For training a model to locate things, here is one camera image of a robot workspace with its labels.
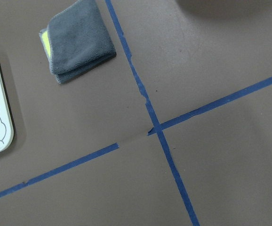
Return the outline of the grey folded cloth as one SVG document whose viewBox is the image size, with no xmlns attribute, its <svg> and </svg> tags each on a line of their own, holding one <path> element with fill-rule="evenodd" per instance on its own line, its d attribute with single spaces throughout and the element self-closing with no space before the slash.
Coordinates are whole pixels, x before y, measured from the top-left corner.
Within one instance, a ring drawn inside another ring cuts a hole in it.
<svg viewBox="0 0 272 226">
<path fill-rule="evenodd" d="M 50 73 L 64 84 L 116 56 L 94 0 L 79 0 L 55 15 L 39 37 Z"/>
</svg>

